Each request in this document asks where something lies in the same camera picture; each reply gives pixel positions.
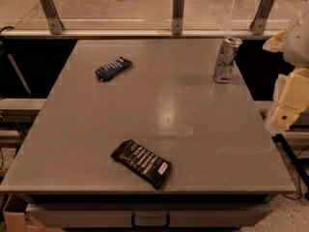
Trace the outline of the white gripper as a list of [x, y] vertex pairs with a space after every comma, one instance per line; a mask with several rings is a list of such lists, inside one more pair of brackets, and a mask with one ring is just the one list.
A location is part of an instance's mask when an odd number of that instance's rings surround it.
[[288, 75], [279, 74], [273, 90], [265, 128], [269, 132], [287, 131], [309, 107], [309, 10], [302, 9], [268, 39], [263, 50], [282, 52], [286, 62], [297, 67]]

